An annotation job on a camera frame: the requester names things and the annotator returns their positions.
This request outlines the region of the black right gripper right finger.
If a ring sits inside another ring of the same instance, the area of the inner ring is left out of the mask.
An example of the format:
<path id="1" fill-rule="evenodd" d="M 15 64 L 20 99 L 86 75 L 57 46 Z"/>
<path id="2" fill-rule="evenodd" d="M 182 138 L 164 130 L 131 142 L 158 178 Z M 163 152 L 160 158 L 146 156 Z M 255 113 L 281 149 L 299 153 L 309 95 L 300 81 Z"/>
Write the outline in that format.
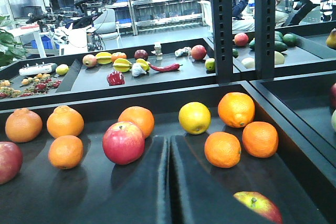
<path id="1" fill-rule="evenodd" d="M 180 135 L 170 139 L 169 172 L 173 223 L 270 223 L 213 179 Z"/>

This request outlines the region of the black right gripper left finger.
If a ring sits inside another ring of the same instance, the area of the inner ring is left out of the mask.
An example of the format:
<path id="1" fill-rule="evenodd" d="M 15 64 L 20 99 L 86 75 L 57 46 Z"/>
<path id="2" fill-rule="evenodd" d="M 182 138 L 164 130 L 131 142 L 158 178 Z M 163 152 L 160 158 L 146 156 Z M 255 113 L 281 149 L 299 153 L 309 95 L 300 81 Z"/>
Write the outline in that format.
<path id="1" fill-rule="evenodd" d="M 168 141 L 153 138 L 130 178 L 86 216 L 86 223 L 168 223 Z"/>

